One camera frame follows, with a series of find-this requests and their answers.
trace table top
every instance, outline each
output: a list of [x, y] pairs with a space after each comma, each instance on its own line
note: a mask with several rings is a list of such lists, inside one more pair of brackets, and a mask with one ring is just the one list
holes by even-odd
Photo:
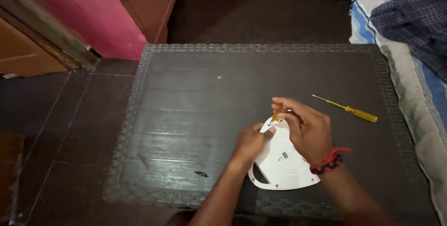
[[[345, 164], [392, 217], [435, 222], [388, 74], [374, 45], [147, 45], [103, 197], [200, 206], [238, 133], [271, 116], [272, 97], [290, 97], [330, 116], [334, 144], [353, 149]], [[312, 94], [379, 120], [361, 119]], [[272, 191], [248, 178], [237, 212], [339, 218], [320, 184]]]

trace striped bedsheet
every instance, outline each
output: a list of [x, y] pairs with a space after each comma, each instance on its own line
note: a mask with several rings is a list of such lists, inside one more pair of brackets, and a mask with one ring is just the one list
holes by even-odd
[[422, 170], [430, 182], [433, 205], [447, 223], [447, 85], [404, 43], [383, 38], [369, 21], [371, 11], [389, 0], [353, 0], [351, 43], [375, 43], [387, 57], [399, 107], [414, 139]]

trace floor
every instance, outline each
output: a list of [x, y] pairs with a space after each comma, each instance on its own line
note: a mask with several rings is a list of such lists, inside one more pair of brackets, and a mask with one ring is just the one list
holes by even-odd
[[[170, 43], [347, 43], [349, 1], [177, 0]], [[178, 210], [101, 198], [138, 62], [0, 79], [0, 130], [27, 136], [17, 225], [164, 225]]]

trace small screwdriver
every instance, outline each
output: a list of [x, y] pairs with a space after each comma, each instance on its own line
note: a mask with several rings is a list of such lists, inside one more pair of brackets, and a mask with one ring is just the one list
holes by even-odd
[[339, 105], [339, 104], [337, 104], [337, 103], [334, 103], [334, 102], [332, 102], [332, 101], [330, 101], [330, 100], [324, 99], [324, 98], [322, 98], [322, 97], [318, 97], [318, 98], [320, 98], [320, 99], [326, 101], [327, 103], [330, 103], [330, 104], [333, 104], [333, 105], [335, 105], [335, 106], [341, 107], [341, 108], [345, 109], [345, 111], [349, 111], [350, 113], [352, 113], [352, 114], [354, 114], [354, 115], [357, 115], [357, 116], [359, 116], [359, 117], [361, 117], [361, 118], [364, 118], [364, 119], [366, 119], [366, 120], [369, 120], [369, 121], [371, 121], [371, 122], [376, 122], [376, 121], [379, 119], [379, 118], [377, 118], [376, 116], [374, 116], [374, 115], [372, 115], [372, 114], [369, 114], [369, 113], [366, 113], [366, 112], [364, 112], [364, 111], [361, 111], [361, 110], [358, 110], [358, 109], [353, 109], [353, 108], [351, 108], [351, 107], [349, 107], [349, 106], [342, 106], [342, 105]]

